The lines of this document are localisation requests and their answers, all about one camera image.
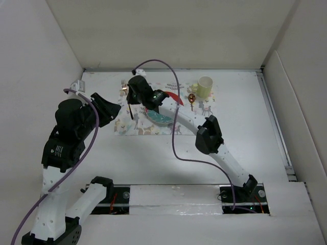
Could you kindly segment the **copper fork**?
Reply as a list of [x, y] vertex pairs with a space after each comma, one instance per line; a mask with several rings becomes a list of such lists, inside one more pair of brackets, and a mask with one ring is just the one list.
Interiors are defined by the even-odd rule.
[[[125, 93], [125, 95], [128, 95], [128, 86], [125, 80], [121, 80], [121, 86], [122, 86], [122, 90]], [[128, 108], [129, 108], [129, 113], [130, 113], [130, 117], [132, 120], [134, 120], [134, 116], [130, 107], [130, 104], [128, 103]]]

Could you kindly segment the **animal print cloth placemat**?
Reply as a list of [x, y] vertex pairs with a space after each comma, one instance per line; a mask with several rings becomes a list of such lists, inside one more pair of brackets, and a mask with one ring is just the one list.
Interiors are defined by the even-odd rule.
[[[191, 111], [191, 105], [188, 101], [188, 95], [191, 92], [192, 84], [190, 82], [180, 82], [180, 98], [186, 109]], [[202, 99], [194, 94], [196, 100], [193, 104], [193, 111], [197, 114], [210, 116], [216, 111], [216, 98], [212, 90], [209, 97]], [[131, 119], [129, 108], [126, 101], [126, 95], [123, 90], [119, 92], [118, 104], [122, 106], [119, 115], [114, 122], [114, 134], [118, 136], [131, 136], [131, 135], [170, 135], [172, 134], [172, 124], [157, 125], [150, 121], [142, 105], [133, 105], [131, 110], [134, 120]]]

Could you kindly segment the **red and teal plate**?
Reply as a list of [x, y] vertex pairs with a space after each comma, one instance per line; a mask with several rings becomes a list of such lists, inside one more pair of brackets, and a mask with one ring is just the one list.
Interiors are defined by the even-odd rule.
[[[172, 98], [175, 102], [177, 102], [177, 99], [178, 99], [177, 94], [175, 94], [173, 92], [169, 92], [169, 91], [166, 91], [166, 93], [170, 96], [170, 98]], [[182, 99], [179, 99], [179, 103], [180, 103], [180, 105], [184, 106]], [[168, 124], [173, 123], [173, 118], [161, 115], [153, 110], [148, 110], [147, 108], [144, 108], [144, 110], [145, 110], [145, 114], [146, 114], [147, 118], [157, 125], [163, 126], [163, 125], [168, 125]]]

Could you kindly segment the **copper spoon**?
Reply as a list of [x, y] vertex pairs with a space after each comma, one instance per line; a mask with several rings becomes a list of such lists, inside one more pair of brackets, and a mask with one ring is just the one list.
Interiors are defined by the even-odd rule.
[[188, 101], [189, 101], [189, 103], [191, 105], [191, 111], [193, 111], [193, 104], [194, 104], [195, 100], [196, 100], [195, 95], [193, 93], [190, 93], [188, 95]]

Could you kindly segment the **pale yellow mug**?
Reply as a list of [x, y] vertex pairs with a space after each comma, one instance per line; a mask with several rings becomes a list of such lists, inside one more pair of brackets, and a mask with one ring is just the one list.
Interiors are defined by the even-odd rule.
[[211, 93], [213, 80], [211, 77], [202, 76], [196, 84], [191, 86], [191, 92], [197, 94], [198, 97], [206, 99]]

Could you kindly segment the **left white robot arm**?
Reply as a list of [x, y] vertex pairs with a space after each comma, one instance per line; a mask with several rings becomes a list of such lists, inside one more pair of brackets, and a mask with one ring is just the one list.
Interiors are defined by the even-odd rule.
[[97, 93], [90, 98], [76, 95], [62, 101], [55, 113], [56, 125], [43, 149], [41, 197], [28, 211], [37, 211], [34, 226], [21, 244], [77, 244], [82, 224], [96, 205], [114, 198], [113, 181], [96, 176], [75, 204], [66, 207], [73, 173], [89, 153], [99, 128], [113, 121], [121, 109]]

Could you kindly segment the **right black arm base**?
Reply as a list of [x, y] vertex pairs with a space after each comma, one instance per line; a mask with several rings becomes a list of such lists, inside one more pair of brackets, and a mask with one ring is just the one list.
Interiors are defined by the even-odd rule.
[[223, 214], [270, 214], [263, 184], [259, 184], [250, 197], [241, 196], [236, 186], [234, 187], [235, 199], [230, 185], [221, 185], [219, 190], [217, 199], [222, 204]]

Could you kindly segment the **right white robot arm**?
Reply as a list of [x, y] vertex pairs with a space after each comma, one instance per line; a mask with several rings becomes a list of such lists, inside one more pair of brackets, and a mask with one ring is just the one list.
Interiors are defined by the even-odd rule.
[[140, 75], [133, 76], [127, 86], [129, 104], [141, 104], [148, 110], [173, 118], [196, 136], [196, 149], [212, 157], [227, 174], [238, 202], [248, 201], [254, 196], [258, 182], [228, 150], [214, 115], [204, 116], [187, 109], [181, 102], [180, 88], [177, 88], [176, 94], [154, 90]]

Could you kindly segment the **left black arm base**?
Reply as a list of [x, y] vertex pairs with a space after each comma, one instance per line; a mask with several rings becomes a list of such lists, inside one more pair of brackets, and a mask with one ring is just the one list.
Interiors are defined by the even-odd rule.
[[111, 200], [103, 200], [93, 209], [93, 215], [129, 214], [130, 185], [115, 185]]

